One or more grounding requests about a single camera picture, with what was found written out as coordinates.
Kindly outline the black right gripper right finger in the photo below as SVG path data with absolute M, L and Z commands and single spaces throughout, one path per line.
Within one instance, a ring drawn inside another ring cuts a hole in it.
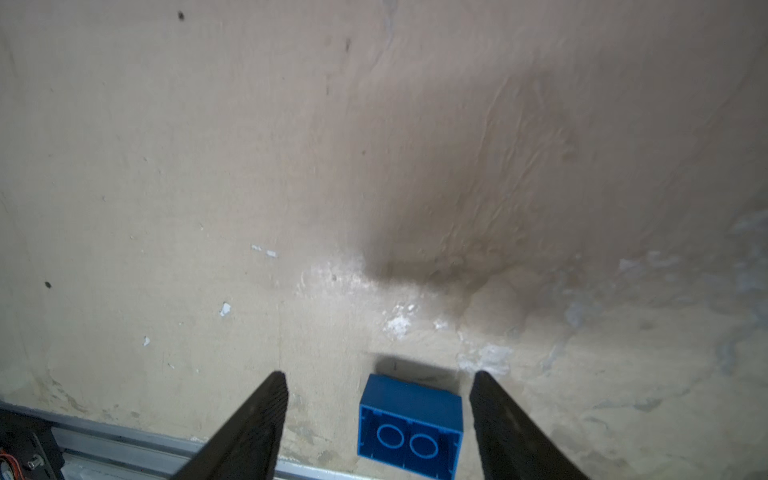
M 486 479 L 587 480 L 488 372 L 475 374 L 469 399 Z

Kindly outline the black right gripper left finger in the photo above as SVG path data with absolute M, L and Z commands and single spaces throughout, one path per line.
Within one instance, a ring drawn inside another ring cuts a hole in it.
M 274 371 L 172 480 L 272 480 L 288 409 L 286 375 Z

